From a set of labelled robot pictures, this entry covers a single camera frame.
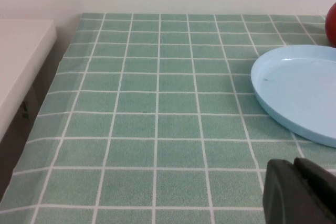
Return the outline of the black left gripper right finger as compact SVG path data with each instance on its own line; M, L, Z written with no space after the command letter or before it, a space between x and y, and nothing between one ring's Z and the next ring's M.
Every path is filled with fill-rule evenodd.
M324 218L318 223L335 223L335 176L306 158L295 158L293 165L318 208L314 212Z

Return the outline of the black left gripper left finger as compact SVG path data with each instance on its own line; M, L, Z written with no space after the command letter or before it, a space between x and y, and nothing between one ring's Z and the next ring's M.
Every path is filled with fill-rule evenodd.
M266 223L318 223L324 219L314 212L318 208L293 163L284 159L267 163L262 198Z

